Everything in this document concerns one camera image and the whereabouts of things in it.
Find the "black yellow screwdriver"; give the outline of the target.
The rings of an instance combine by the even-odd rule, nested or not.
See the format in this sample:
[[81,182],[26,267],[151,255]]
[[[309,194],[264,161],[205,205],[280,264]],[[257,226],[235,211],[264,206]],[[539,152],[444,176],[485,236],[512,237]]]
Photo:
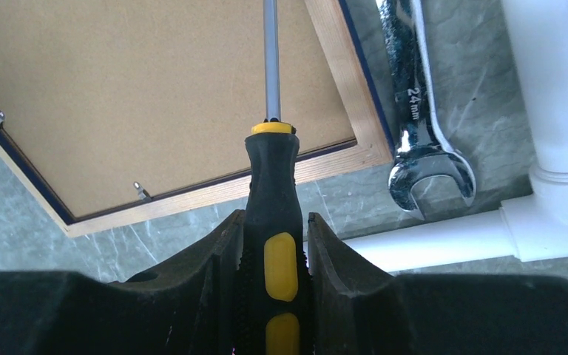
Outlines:
[[235,354],[314,352],[311,276],[294,181],[300,141],[282,120],[278,15],[263,3],[266,116],[245,139],[251,180],[236,273]]

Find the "white PVC pipe structure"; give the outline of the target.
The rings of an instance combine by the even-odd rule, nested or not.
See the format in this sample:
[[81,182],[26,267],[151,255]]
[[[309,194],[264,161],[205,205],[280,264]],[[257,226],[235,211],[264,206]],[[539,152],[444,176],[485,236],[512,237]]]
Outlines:
[[440,129],[472,163],[416,187],[419,222],[391,200],[389,166],[304,186],[307,209],[386,271],[568,257],[568,1],[424,1]]

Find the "blue picture frame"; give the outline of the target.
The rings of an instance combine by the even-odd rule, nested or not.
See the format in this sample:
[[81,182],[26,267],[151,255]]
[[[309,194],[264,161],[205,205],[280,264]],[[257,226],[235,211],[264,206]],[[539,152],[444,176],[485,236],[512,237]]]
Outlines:
[[[392,160],[343,1],[280,1],[297,183]],[[69,237],[244,197],[260,1],[0,1],[0,157]]]

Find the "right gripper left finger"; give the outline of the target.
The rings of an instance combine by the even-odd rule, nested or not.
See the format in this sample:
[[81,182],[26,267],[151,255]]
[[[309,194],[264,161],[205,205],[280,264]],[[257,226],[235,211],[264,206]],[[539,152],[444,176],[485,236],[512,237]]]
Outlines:
[[0,271],[0,354],[230,354],[243,218],[125,282]]

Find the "silver 24mm wrench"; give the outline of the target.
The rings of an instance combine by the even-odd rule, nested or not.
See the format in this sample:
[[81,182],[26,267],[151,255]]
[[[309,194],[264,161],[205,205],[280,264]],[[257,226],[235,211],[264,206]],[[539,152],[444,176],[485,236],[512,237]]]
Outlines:
[[422,2],[380,1],[377,7],[399,128],[388,175],[390,195],[402,211],[424,220],[413,188],[422,181],[444,177],[454,181],[464,203],[470,206],[476,196],[476,176],[439,126]]

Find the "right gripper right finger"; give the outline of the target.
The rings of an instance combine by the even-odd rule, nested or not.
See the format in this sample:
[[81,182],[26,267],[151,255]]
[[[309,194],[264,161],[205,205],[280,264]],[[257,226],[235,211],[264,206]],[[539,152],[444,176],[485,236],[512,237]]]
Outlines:
[[317,354],[568,354],[568,280],[391,276],[308,217]]

